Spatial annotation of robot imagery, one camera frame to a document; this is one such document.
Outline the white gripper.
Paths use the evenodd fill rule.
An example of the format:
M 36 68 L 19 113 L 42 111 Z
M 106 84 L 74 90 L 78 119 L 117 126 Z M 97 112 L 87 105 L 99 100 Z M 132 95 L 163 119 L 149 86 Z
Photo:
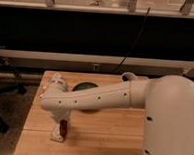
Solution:
M 68 84 L 59 72 L 55 73 L 51 77 L 49 89 L 52 95 L 69 91 Z M 70 118 L 70 112 L 68 110 L 53 108 L 51 113 L 54 121 L 56 122 L 56 125 L 50 134 L 50 139 L 53 141 L 58 141 L 59 143 L 63 143 L 64 137 L 60 134 L 60 122 L 62 120 L 68 121 Z

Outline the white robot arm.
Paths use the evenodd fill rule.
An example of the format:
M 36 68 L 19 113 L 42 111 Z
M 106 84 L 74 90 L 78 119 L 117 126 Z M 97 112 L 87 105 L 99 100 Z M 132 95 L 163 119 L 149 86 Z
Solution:
M 143 108 L 142 155 L 194 155 L 194 82 L 176 75 L 150 80 L 139 80 L 132 73 L 123 77 L 120 83 L 69 91 L 56 74 L 40 105 L 56 121 L 72 110 Z

